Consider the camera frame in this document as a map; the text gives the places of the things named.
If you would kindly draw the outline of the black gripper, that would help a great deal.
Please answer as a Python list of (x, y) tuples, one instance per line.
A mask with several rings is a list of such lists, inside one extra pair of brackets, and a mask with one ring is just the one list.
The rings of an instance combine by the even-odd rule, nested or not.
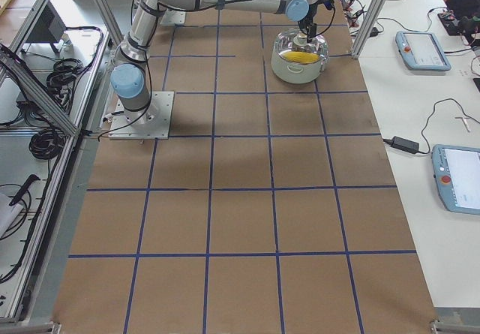
[(317, 25), (313, 21), (318, 7), (324, 5), (328, 11), (331, 11), (334, 9), (334, 0), (307, 0), (307, 3), (308, 13), (298, 22), (298, 27), (304, 34), (307, 33), (307, 42), (311, 42), (317, 35)]

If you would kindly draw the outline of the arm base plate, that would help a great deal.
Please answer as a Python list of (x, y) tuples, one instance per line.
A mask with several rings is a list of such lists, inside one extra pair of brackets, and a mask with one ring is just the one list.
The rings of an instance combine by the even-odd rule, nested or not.
[(186, 13), (183, 11), (172, 11), (167, 9), (159, 19), (158, 26), (183, 26), (186, 20)]
[(131, 112), (124, 109), (120, 99), (116, 110), (121, 114), (112, 118), (108, 138), (112, 140), (166, 140), (170, 135), (170, 122), (175, 93), (153, 91), (146, 113), (143, 110)]

